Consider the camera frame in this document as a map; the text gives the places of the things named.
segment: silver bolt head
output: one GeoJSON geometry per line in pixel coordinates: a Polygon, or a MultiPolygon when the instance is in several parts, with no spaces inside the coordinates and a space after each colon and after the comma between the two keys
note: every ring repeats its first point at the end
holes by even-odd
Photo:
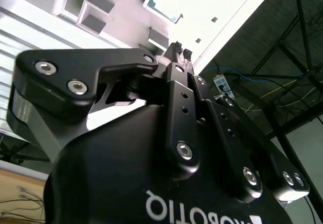
{"type": "Polygon", "coordinates": [[[52,75],[56,73],[57,68],[54,64],[51,64],[46,61],[39,61],[35,63],[35,68],[38,72],[45,75],[52,75]]]}
{"type": "Polygon", "coordinates": [[[294,173],[294,177],[295,179],[297,180],[297,182],[301,185],[301,186],[304,186],[304,182],[302,181],[301,177],[297,174],[297,173],[294,173]]]}
{"type": "Polygon", "coordinates": [[[185,160],[191,160],[193,157],[193,152],[191,148],[184,142],[179,142],[176,147],[180,156],[185,160]]]}
{"type": "Polygon", "coordinates": [[[175,66],[175,69],[177,69],[178,72],[182,73],[184,72],[184,69],[182,69],[180,66],[175,66]]]}
{"type": "Polygon", "coordinates": [[[151,56],[144,55],[144,56],[143,56],[143,58],[144,58],[146,61],[150,62],[150,63],[152,63],[152,62],[153,62],[153,59],[151,58],[151,56]]]}
{"type": "Polygon", "coordinates": [[[233,103],[232,103],[232,101],[231,101],[229,98],[226,98],[226,103],[227,103],[229,106],[233,106],[233,103]]]}
{"type": "Polygon", "coordinates": [[[201,77],[198,77],[197,80],[202,84],[205,85],[206,82],[204,81],[204,79],[202,79],[201,77]]]}
{"type": "Polygon", "coordinates": [[[291,185],[291,186],[294,185],[294,181],[293,181],[292,177],[287,172],[283,172],[283,176],[289,185],[291,185]]]}
{"type": "Polygon", "coordinates": [[[68,89],[78,95],[85,94],[87,92],[87,86],[82,81],[71,80],[67,83],[68,89]]]}
{"type": "Polygon", "coordinates": [[[243,175],[246,178],[246,180],[249,182],[249,184],[254,186],[257,185],[256,175],[254,175],[254,173],[250,169],[248,169],[247,167],[244,167],[243,175]]]}

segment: screw hole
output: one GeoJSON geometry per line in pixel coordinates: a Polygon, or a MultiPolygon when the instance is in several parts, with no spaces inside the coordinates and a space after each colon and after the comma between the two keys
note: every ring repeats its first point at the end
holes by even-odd
{"type": "Polygon", "coordinates": [[[221,113],[221,114],[220,114],[220,116],[221,116],[223,119],[225,119],[225,120],[227,119],[227,116],[226,116],[226,114],[224,114],[224,113],[221,113]]]}
{"type": "Polygon", "coordinates": [[[187,99],[188,98],[188,96],[187,96],[187,94],[185,94],[185,93],[181,93],[181,95],[185,98],[185,99],[187,99]]]}
{"type": "Polygon", "coordinates": [[[227,132],[229,133],[230,136],[234,137],[234,132],[230,128],[227,130],[227,132]]]}
{"type": "Polygon", "coordinates": [[[182,112],[184,112],[185,114],[188,114],[188,109],[186,107],[182,107],[182,112]]]}

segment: blue cable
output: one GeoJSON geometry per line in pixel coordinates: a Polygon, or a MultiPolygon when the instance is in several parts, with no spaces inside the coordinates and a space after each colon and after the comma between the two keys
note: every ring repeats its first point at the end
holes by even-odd
{"type": "MultiPolygon", "coordinates": [[[[213,68],[209,68],[207,70],[211,70],[211,69],[226,69],[226,70],[230,70],[238,75],[240,75],[242,78],[246,79],[246,80],[249,80],[249,81],[252,81],[252,82],[258,82],[258,83],[262,83],[262,82],[268,82],[269,80],[266,80],[266,79],[250,79],[246,76],[244,76],[243,74],[241,74],[240,72],[238,72],[237,70],[235,70],[234,68],[231,68],[231,67],[224,67],[224,66],[219,66],[219,67],[213,67],[213,68]]],[[[292,75],[293,77],[300,77],[302,76],[303,74],[298,74],[298,75],[292,75]]]]}

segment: black metal plate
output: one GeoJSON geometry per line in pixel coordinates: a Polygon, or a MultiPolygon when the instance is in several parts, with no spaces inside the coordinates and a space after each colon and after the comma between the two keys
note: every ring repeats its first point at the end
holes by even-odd
{"type": "Polygon", "coordinates": [[[203,127],[199,171],[184,181],[165,176],[164,132],[163,108],[147,105],[68,144],[46,185],[46,223],[291,223],[266,187],[249,204],[221,187],[221,155],[203,127]],[[149,191],[163,201],[150,203],[149,191]]]}

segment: wall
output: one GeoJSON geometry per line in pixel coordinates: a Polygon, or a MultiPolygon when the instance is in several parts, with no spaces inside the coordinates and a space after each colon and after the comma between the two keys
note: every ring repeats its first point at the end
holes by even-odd
{"type": "MultiPolygon", "coordinates": [[[[317,190],[321,196],[323,196],[323,171],[321,168],[321,157],[323,153],[323,125],[318,121],[318,119],[315,119],[288,134],[287,138],[305,167],[308,175],[315,184],[317,190]]],[[[274,138],[272,142],[281,151],[283,151],[277,138],[274,138]]],[[[310,209],[303,198],[289,204],[287,206],[287,212],[294,224],[313,223],[310,209]]],[[[317,224],[321,224],[316,213],[315,219],[317,224]]]]}

